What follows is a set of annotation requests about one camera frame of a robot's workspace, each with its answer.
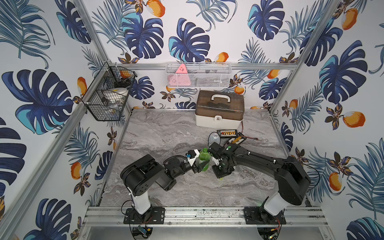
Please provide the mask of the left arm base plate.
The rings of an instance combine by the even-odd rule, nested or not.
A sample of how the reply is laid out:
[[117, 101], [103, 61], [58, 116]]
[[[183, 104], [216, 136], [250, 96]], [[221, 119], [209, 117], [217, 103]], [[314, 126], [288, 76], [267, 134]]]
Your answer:
[[144, 214], [140, 215], [134, 208], [126, 210], [125, 225], [163, 225], [166, 209], [162, 207], [150, 207]]

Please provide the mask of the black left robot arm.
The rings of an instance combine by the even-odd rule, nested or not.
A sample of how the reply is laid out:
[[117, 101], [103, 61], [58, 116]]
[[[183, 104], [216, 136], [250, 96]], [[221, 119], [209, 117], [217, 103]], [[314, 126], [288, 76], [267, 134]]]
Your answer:
[[125, 167], [120, 178], [130, 192], [135, 213], [141, 217], [151, 211], [148, 190], [153, 184], [156, 183], [163, 190], [169, 191], [177, 183], [177, 177], [188, 171], [193, 171], [195, 174], [202, 172], [210, 161], [202, 161], [199, 156], [198, 150], [192, 150], [185, 156], [169, 157], [160, 164], [147, 154]]

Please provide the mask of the green plastic bottle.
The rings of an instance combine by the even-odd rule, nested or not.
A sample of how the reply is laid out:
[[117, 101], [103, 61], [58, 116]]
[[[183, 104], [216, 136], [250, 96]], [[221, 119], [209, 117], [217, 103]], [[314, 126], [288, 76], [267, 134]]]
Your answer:
[[211, 154], [208, 152], [207, 148], [204, 148], [200, 151], [200, 156], [199, 156], [199, 163], [200, 161], [210, 161], [211, 160]]

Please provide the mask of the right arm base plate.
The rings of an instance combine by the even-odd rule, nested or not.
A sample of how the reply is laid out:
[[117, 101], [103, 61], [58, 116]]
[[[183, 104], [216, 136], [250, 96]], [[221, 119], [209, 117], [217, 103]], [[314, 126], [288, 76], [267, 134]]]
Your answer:
[[261, 207], [245, 207], [244, 218], [247, 225], [285, 225], [287, 223], [283, 211], [273, 216]]

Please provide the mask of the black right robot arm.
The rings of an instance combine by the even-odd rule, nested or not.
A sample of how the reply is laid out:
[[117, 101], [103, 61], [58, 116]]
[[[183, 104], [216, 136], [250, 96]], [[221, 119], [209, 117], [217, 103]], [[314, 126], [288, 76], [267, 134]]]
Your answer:
[[269, 157], [236, 144], [222, 147], [213, 143], [208, 152], [218, 160], [218, 164], [212, 166], [218, 179], [230, 175], [236, 166], [245, 166], [274, 178], [278, 190], [262, 204], [262, 210], [272, 216], [290, 205], [301, 205], [311, 184], [307, 172], [293, 157]]

